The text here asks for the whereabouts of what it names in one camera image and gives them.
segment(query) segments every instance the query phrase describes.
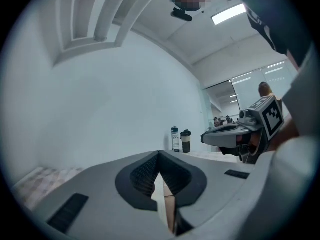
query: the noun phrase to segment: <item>glass wall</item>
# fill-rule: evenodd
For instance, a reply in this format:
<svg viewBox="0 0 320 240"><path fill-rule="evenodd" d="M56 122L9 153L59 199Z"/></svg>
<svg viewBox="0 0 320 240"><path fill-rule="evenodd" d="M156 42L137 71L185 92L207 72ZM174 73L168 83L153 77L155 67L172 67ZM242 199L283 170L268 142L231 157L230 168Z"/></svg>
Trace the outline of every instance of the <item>glass wall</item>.
<svg viewBox="0 0 320 240"><path fill-rule="evenodd" d="M282 99L297 74L291 62L285 60L232 78L240 109L244 110L260 99L258 88L261 82L268 83L274 95ZM285 117L289 112L284 104L282 106Z"/></svg>

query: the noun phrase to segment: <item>black rubber pad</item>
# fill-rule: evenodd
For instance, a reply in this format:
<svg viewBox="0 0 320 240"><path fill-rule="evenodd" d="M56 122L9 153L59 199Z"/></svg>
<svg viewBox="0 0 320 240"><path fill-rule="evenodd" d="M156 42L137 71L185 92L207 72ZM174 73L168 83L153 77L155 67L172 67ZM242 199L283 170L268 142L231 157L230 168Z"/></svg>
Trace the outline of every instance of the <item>black rubber pad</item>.
<svg viewBox="0 0 320 240"><path fill-rule="evenodd" d="M81 209L85 206L88 198L88 196L83 194L74 194L55 213L55 215L47 222L47 224L65 234L76 217L79 215Z"/></svg>
<svg viewBox="0 0 320 240"><path fill-rule="evenodd" d="M250 173L242 172L242 171L236 171L236 170L227 170L224 174L230 175L232 177L240 178L246 180Z"/></svg>

